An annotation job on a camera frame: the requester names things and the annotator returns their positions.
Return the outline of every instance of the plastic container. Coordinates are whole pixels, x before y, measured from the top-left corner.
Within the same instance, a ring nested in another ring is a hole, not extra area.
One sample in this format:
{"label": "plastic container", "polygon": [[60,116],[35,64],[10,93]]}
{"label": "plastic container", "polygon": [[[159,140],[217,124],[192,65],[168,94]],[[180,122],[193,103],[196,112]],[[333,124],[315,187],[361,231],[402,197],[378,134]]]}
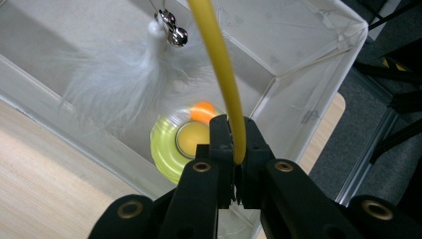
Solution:
{"label": "plastic container", "polygon": [[[166,8],[188,26],[185,1]],[[254,119],[276,157],[298,161],[367,35],[366,23],[340,1],[214,1],[229,40],[243,113]],[[0,7],[0,96],[139,193],[153,199],[174,187],[151,170],[152,124],[121,140],[79,125],[72,107],[58,110],[73,68],[62,52],[101,41],[138,41],[153,15],[148,1],[8,0]],[[224,106],[215,82],[194,99]],[[220,212],[222,238],[252,238],[259,212]]]}

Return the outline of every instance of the floor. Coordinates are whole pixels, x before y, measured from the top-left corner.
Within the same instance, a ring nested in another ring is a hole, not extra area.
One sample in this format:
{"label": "floor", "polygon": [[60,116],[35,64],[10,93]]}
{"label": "floor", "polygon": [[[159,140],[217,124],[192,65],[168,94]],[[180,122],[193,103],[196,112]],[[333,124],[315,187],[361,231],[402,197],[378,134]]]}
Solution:
{"label": "floor", "polygon": [[[373,15],[357,0],[343,0],[367,22]],[[379,8],[383,1],[366,1]],[[409,3],[402,0],[398,8]],[[382,56],[422,37],[422,5],[391,20],[384,27],[375,42],[366,43],[357,57],[360,63],[382,66]],[[405,91],[408,86],[382,81],[388,94]],[[346,101],[346,110],[337,128],[319,157],[310,177],[331,199],[338,199],[351,172],[355,168],[387,111],[387,99],[381,97],[365,83],[356,70],[352,69],[344,80],[339,92]],[[395,129],[407,125],[400,118]],[[392,203],[397,203],[414,171],[417,160],[422,155],[422,136],[382,155],[370,167],[356,194],[372,194]]]}

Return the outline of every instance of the yellow tube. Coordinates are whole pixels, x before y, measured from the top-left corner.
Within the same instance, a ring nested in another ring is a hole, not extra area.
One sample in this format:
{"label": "yellow tube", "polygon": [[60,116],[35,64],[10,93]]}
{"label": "yellow tube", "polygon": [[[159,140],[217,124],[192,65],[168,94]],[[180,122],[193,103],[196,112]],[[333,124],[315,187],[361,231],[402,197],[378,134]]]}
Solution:
{"label": "yellow tube", "polygon": [[210,56],[229,116],[233,135],[234,162],[241,164],[246,153],[246,131],[239,93],[223,35],[209,0],[188,0]]}

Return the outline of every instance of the table surface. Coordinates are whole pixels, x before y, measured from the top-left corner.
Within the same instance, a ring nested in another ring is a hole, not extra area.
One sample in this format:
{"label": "table surface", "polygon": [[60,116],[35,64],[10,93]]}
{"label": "table surface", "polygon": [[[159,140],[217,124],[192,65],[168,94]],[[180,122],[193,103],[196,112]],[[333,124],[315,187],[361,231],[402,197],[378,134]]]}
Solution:
{"label": "table surface", "polygon": [[[306,173],[344,108],[337,94],[300,162]],[[0,238],[87,238],[113,201],[137,193],[3,102],[0,140]]]}

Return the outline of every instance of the brass screw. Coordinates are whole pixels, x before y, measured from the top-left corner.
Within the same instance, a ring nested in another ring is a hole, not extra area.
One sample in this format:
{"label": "brass screw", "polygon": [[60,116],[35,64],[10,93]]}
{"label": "brass screw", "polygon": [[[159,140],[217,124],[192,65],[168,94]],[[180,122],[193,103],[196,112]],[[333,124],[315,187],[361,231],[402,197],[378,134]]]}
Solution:
{"label": "brass screw", "polygon": [[206,172],[211,169],[211,165],[206,162],[197,162],[193,164],[193,170],[197,172]]}
{"label": "brass screw", "polygon": [[389,221],[393,218],[393,212],[377,201],[364,200],[362,208],[367,214],[380,220]]}
{"label": "brass screw", "polygon": [[281,172],[291,172],[294,169],[291,164],[284,161],[276,162],[276,164],[274,164],[274,167]]}
{"label": "brass screw", "polygon": [[126,201],[118,210],[117,215],[121,219],[130,219],[139,215],[143,210],[143,204],[137,200]]}

